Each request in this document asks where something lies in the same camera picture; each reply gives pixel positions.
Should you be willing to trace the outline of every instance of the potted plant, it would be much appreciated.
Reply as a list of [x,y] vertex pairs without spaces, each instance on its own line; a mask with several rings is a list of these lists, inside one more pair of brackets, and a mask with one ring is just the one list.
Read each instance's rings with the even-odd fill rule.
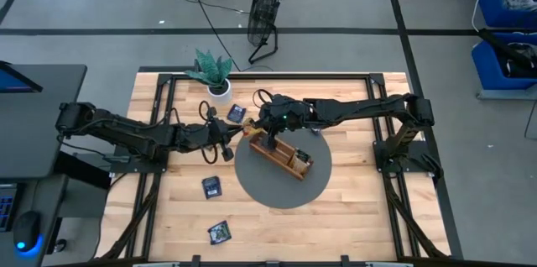
[[222,61],[222,57],[218,60],[212,57],[211,52],[207,54],[196,50],[197,59],[194,60],[197,70],[201,71],[186,71],[185,74],[190,78],[207,85],[207,91],[212,97],[214,103],[225,104],[232,99],[232,84],[227,79],[229,72],[232,70],[232,60]]

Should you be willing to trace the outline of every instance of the wooden table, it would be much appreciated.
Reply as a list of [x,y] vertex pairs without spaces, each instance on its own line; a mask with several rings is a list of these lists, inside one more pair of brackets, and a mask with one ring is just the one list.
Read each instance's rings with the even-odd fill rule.
[[[158,74],[137,75],[129,118],[149,121]],[[384,78],[389,95],[409,91],[404,73],[384,73]],[[233,102],[216,106],[220,118],[226,117],[233,103],[246,107],[247,117],[257,118],[252,94],[259,88],[296,99],[368,98],[365,84],[356,80],[233,80],[232,88]],[[195,81],[180,81],[176,85],[174,107],[181,122],[203,123],[198,115],[202,100],[209,100],[205,86]],[[313,202],[287,210],[255,202],[241,188],[233,160],[224,162],[219,157],[216,164],[206,165],[200,152],[170,154],[169,168],[160,185],[149,259],[190,261],[193,254],[200,254],[203,261],[339,261],[342,254],[348,254],[355,261],[394,260],[383,182],[373,156],[372,120],[347,121],[323,131],[323,135],[330,146],[333,164],[328,186]],[[388,135],[384,126],[383,135]],[[233,139],[232,149],[240,138]],[[223,196],[207,201],[201,180],[213,175],[221,179]],[[425,173],[408,173],[405,178],[416,222],[439,250],[449,254],[431,178]],[[110,191],[97,256],[109,250],[130,221],[137,184],[138,175],[127,175]],[[207,229],[222,220],[228,221],[232,239],[211,246]],[[400,218],[399,226],[405,253],[410,255],[406,227]]]

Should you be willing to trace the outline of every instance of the black fan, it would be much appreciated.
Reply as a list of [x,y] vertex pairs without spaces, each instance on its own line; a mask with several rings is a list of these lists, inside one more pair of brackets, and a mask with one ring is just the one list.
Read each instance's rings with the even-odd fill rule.
[[[278,50],[278,30],[274,25],[278,13],[280,0],[252,0],[250,18],[248,20],[248,41],[257,46],[250,56],[250,64],[271,56]],[[253,58],[264,45],[267,44],[270,34],[274,31],[274,50],[265,55]]]

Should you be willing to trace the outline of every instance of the keyboard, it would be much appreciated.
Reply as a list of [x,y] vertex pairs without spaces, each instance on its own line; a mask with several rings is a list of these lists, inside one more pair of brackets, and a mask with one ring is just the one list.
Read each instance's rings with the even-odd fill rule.
[[17,183],[0,184],[0,233],[11,231],[21,189]]

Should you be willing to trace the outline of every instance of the gray circular mat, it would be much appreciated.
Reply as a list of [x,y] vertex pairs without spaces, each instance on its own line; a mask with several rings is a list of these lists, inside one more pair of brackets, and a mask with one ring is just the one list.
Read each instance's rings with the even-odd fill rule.
[[308,129],[279,133],[285,143],[311,155],[313,165],[303,181],[250,148],[242,138],[235,153],[235,171],[242,188],[255,201],[274,208],[294,208],[315,200],[324,190],[332,167],[330,149],[322,134]]

